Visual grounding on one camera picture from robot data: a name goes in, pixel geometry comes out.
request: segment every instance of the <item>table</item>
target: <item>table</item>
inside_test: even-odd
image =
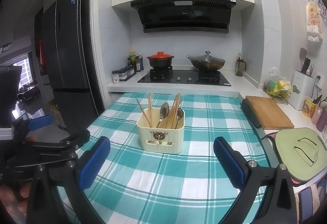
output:
[[[175,95],[153,94],[153,106]],[[239,191],[231,185],[213,152],[213,142],[223,136],[246,160],[269,166],[258,135],[241,110],[237,98],[182,95],[185,111],[183,151],[161,154],[142,150],[136,121],[147,107],[145,93],[125,93],[88,128],[90,141],[78,156],[100,136],[111,141],[111,151],[92,186],[85,190],[105,223],[218,223]],[[63,188],[59,193],[68,216],[78,223]],[[244,223],[250,223],[263,198],[264,187]]]
[[[28,87],[27,89],[25,89],[24,91],[21,91],[18,93],[18,99],[20,101],[24,100],[24,102],[26,103],[30,103],[34,97],[38,97],[38,85],[34,85],[31,87]]]

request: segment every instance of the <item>electrical outlet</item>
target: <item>electrical outlet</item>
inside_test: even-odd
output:
[[[317,76],[320,76],[320,80],[317,83],[317,87],[320,88],[320,89],[322,89],[323,88],[325,77],[321,73],[318,73]]]

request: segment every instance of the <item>floor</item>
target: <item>floor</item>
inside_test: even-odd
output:
[[[50,114],[50,109],[40,96],[35,98],[30,104],[17,102],[12,114],[15,119],[19,117],[22,117],[24,120],[35,119]],[[27,137],[34,137],[38,142],[58,143],[69,137],[69,133],[60,129],[55,121],[53,121],[51,125],[30,131]]]

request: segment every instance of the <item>cardboard box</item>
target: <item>cardboard box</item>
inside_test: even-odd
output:
[[[67,131],[66,125],[65,125],[63,118],[61,117],[60,111],[55,103],[55,99],[48,101],[48,105],[49,105],[49,108],[51,111],[51,116],[55,120],[56,124],[59,126],[59,128]]]

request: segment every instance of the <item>dark refrigerator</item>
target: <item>dark refrigerator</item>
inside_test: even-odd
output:
[[[60,114],[70,134],[102,112],[90,87],[81,37],[81,0],[57,0],[42,19],[45,61]]]

